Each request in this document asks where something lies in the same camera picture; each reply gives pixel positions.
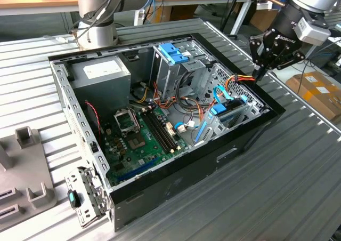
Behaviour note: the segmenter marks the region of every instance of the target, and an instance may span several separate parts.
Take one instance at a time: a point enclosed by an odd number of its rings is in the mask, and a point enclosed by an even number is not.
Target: expansion slot
[[[139,168],[136,168],[135,170],[132,170],[130,172],[127,172],[121,176],[119,176],[117,178],[118,181],[124,181],[124,180],[128,180],[132,177],[134,177],[135,175],[142,173],[143,171],[147,170],[148,168],[152,167],[154,165],[154,162],[157,160],[158,158],[156,157],[155,159],[153,159],[152,161],[145,163],[143,165],[141,165]]]
[[[154,113],[152,111],[147,111],[145,113],[142,113],[141,117],[143,121],[147,124],[150,132],[161,145],[164,152],[167,154],[170,152],[174,152],[177,147],[176,144],[174,143],[172,138],[170,138]]]

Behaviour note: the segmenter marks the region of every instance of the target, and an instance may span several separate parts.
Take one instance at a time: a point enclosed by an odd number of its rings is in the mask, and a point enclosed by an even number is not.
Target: green circuit board
[[[154,109],[153,114],[160,122],[167,122],[167,118],[160,108]],[[169,136],[176,144],[177,149],[174,152],[167,153],[153,136],[148,125],[143,120],[141,112],[136,112],[135,116],[140,126],[140,130],[137,132],[123,135],[114,117],[111,119],[112,121],[105,123],[103,126],[104,145],[102,145],[102,151],[110,165],[107,178],[112,185],[117,185],[124,180],[133,178],[137,174],[173,158],[188,149],[183,139],[178,136],[177,139]],[[122,126],[126,128],[131,125],[132,122],[128,114],[126,118],[120,119],[121,129],[123,129]],[[141,135],[139,137],[143,138],[144,145],[132,149],[132,146],[129,144],[129,135],[136,134]]]

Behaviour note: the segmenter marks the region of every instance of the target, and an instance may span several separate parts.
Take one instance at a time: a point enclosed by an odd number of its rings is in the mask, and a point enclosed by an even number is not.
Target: computer chassis frame
[[[81,51],[75,53],[68,53],[63,55],[56,55],[49,57],[51,66],[62,64],[68,60],[78,61],[82,60],[84,55],[93,57],[100,55],[113,55],[124,49],[138,49],[136,45],[151,45],[157,42],[164,42],[169,40],[177,40],[184,38],[192,38],[199,43],[206,51],[213,55],[217,62],[227,67],[233,73],[238,75],[245,75],[234,63],[225,57],[218,49],[216,49],[210,42],[204,39],[200,34],[185,34],[172,37],[164,37],[153,40],[146,40],[134,44],[125,44],[120,46],[106,47],[101,49]],[[75,104],[77,100],[72,97],[75,95],[70,89],[67,81],[67,75],[64,71],[52,71],[57,92],[61,100],[62,108],[68,110],[73,114],[70,123],[73,133],[78,132],[79,139],[77,145],[82,147],[82,151],[86,151],[84,156],[88,161],[89,167],[101,167],[103,162],[100,157],[104,154],[94,152],[93,146],[98,146],[98,142],[89,127],[82,127],[82,122],[86,121],[84,115],[78,117],[82,110]],[[152,209],[161,205],[164,201],[169,200],[182,190],[194,185],[205,177],[217,171],[222,166],[233,160],[235,157],[248,150],[256,140],[269,128],[278,118],[285,112],[285,109],[278,104],[272,97],[263,91],[257,84],[247,85],[255,95],[269,107],[269,111],[263,113],[261,116],[252,121],[242,124],[231,132],[208,142],[203,146],[198,146],[195,152],[189,152],[186,155],[173,160],[172,162],[158,168],[155,171],[149,172],[133,182],[126,184],[118,189],[111,189],[108,183],[104,183],[104,198],[105,207],[101,210],[101,216],[107,214],[114,223],[114,230],[117,231],[123,226],[129,224],[135,219],[145,215]]]

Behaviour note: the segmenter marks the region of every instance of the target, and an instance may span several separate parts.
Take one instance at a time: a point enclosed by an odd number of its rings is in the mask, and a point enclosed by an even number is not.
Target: sticker
[[[327,88],[325,88],[324,86],[320,86],[320,87],[316,87],[321,93],[329,93],[329,91],[327,90]]]
[[[314,78],[313,76],[307,76],[307,77],[305,77],[306,79],[308,79],[308,81],[310,82],[310,83],[314,83],[314,82],[317,82],[318,80],[316,79],[316,78]]]
[[[84,67],[88,79],[102,77],[122,71],[116,61],[107,61]]]

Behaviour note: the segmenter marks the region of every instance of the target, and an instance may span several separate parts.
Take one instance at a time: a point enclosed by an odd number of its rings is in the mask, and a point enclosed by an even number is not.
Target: aluminum extrusion table
[[[201,33],[245,73],[253,69],[248,55],[200,19],[118,32],[124,43]],[[117,233],[107,218],[82,229],[64,182],[81,155],[47,62],[75,51],[76,44],[46,38],[0,43],[0,136],[39,129],[58,198],[0,240],[328,240],[341,224],[340,131],[268,75],[259,84],[286,112],[249,152]]]

